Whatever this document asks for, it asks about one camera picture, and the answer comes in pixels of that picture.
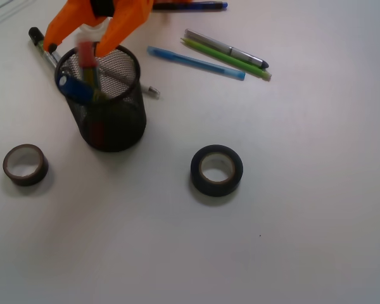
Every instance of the blue object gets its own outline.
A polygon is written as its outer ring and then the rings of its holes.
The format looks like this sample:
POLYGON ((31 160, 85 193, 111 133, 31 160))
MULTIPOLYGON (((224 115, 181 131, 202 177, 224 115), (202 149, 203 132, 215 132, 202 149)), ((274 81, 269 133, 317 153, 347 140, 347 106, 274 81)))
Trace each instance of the blue object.
POLYGON ((224 10, 228 7, 226 2, 204 1, 190 3, 155 3, 154 11, 199 11, 199 10, 224 10))
POLYGON ((245 79, 245 72, 234 70, 232 68, 226 68, 220 65, 214 65, 213 63, 201 61, 198 59, 190 58, 180 54, 167 51, 165 49, 158 49, 157 47, 148 46, 148 53, 150 55, 170 60, 173 62, 182 63, 191 67, 202 68, 203 70, 219 73, 222 75, 234 77, 239 80, 245 79))
POLYGON ((63 74, 59 77, 57 85, 63 95, 82 105, 99 103, 108 99, 107 95, 100 90, 94 89, 86 82, 67 74, 63 74))

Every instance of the pen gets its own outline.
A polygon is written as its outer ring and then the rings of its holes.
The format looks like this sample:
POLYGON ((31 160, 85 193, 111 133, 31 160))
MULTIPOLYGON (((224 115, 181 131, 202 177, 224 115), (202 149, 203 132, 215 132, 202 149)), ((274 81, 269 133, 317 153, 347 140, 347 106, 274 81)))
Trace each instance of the pen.
POLYGON ((241 60, 235 59, 231 56, 228 56, 226 54, 223 54, 221 52, 218 52, 208 46, 205 46, 201 43, 198 43, 196 41, 193 41, 191 39, 182 38, 185 44, 192 47, 193 49, 196 49, 204 54, 210 55, 212 57, 215 57, 216 59, 222 60, 230 65, 233 65, 237 68, 240 68, 242 70, 245 70, 253 75, 259 76, 265 80, 270 80, 272 77, 272 74, 269 72, 263 71, 257 66, 250 65, 249 63, 243 62, 241 60))
POLYGON ((148 53, 150 55, 163 58, 166 60, 183 63, 185 65, 189 65, 196 68, 202 68, 207 71, 219 73, 222 75, 227 75, 234 77, 239 80, 244 80, 245 73, 238 70, 233 70, 231 68, 226 68, 224 66, 214 65, 213 63, 197 60, 194 58, 190 58, 187 56, 183 56, 180 54, 173 53, 171 51, 167 51, 165 49, 158 49, 157 47, 148 46, 148 53))
POLYGON ((202 34, 199 34, 191 29, 187 29, 185 31, 187 38, 190 38, 194 41, 198 41, 206 46, 209 46, 210 48, 216 49, 217 51, 220 51, 221 53, 224 53, 226 55, 229 55, 231 57, 234 57, 236 59, 248 62, 252 65, 256 65, 260 68, 268 68, 269 65, 266 61, 257 58, 251 54, 245 53, 244 51, 241 51, 240 49, 237 49, 232 46, 228 46, 222 42, 219 42, 215 39, 209 38, 207 36, 204 36, 202 34))
POLYGON ((155 3, 154 11, 182 11, 182 10, 224 10, 228 7, 226 2, 190 2, 190 3, 155 3))
MULTIPOLYGON (((58 62, 61 60, 61 56, 58 54, 58 52, 53 51, 51 54, 49 54, 47 51, 44 50, 44 35, 37 27, 30 28, 28 34, 32 40, 32 43, 34 43, 35 47, 38 49, 41 55, 45 58, 45 60, 49 63, 49 66, 52 69, 55 69, 56 66, 58 65, 58 62)), ((126 82, 125 80, 122 79, 121 75, 117 73, 113 73, 111 70, 109 70, 105 66, 100 65, 99 72, 100 74, 112 77, 121 82, 126 82)), ((141 91, 142 93, 147 94, 154 98, 159 98, 160 96, 160 92, 157 89, 155 89, 153 86, 146 86, 146 85, 141 84, 141 91)))

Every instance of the black tape roll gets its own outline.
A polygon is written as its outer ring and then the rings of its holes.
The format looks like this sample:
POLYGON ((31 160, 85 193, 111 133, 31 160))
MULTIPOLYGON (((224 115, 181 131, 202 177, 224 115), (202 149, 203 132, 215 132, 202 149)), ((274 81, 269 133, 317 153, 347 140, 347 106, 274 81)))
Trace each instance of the black tape roll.
POLYGON ((4 173, 19 186, 32 186, 44 179, 48 172, 48 161, 41 149, 33 144, 22 144, 13 148, 3 161, 4 173), (18 162, 26 165, 37 163, 37 168, 27 175, 16 175, 12 169, 18 162))
POLYGON ((232 193, 241 182, 243 164, 236 152, 228 147, 214 144, 199 150, 191 161, 191 180, 198 191, 209 196, 225 196, 232 193), (229 164, 230 174, 226 180, 215 182, 208 179, 201 165, 207 158, 221 158, 229 164))

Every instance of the brown tape roll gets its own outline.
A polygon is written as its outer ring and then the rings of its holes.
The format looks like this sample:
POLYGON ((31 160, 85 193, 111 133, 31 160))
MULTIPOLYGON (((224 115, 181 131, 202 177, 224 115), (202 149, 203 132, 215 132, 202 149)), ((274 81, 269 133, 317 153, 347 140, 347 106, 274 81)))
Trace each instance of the brown tape roll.
POLYGON ((3 161, 4 173, 19 186, 32 186, 44 179, 49 164, 41 149, 33 144, 13 148, 3 161))

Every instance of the pencil holder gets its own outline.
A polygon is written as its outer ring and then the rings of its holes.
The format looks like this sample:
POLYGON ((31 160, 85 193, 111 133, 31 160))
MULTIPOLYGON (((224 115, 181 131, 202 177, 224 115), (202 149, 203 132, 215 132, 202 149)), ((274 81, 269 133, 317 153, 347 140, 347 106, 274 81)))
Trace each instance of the pencil holder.
MULTIPOLYGON (((146 114, 139 83, 141 70, 137 58, 122 46, 97 60, 100 88, 109 100, 81 104, 65 97, 80 134, 90 146, 104 152, 123 151, 138 142, 145 131, 146 114)), ((75 49, 67 52, 56 67, 58 88, 58 79, 64 73, 82 79, 75 49)))

